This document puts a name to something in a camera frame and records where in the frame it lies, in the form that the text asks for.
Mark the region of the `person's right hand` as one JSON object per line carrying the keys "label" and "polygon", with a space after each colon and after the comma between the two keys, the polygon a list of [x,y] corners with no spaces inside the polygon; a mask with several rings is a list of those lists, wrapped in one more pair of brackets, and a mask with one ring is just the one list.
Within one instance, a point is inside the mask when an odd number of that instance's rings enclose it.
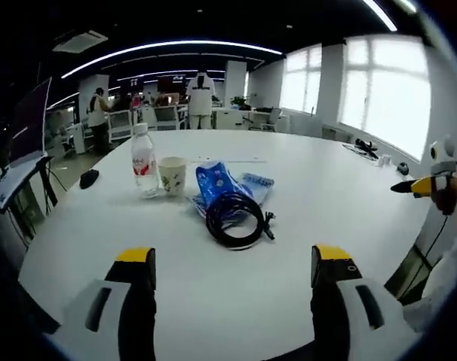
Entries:
{"label": "person's right hand", "polygon": [[431,200],[442,215],[452,215],[457,205],[457,177],[447,177],[445,186],[436,186]]}

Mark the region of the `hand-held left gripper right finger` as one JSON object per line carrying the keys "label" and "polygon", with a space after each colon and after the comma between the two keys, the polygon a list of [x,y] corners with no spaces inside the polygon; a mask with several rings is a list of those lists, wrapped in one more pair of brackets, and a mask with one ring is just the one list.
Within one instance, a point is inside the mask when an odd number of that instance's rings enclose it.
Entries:
{"label": "hand-held left gripper right finger", "polygon": [[410,348],[401,303],[345,250],[312,246],[311,288],[317,360],[398,360]]}

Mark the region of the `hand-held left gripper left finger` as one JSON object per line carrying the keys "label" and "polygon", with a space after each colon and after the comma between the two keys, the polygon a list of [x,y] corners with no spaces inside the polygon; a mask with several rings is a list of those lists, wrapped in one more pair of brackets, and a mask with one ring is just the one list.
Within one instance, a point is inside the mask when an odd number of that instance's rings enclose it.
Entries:
{"label": "hand-held left gripper left finger", "polygon": [[69,360],[154,360],[156,251],[123,251],[64,309],[61,351]]}

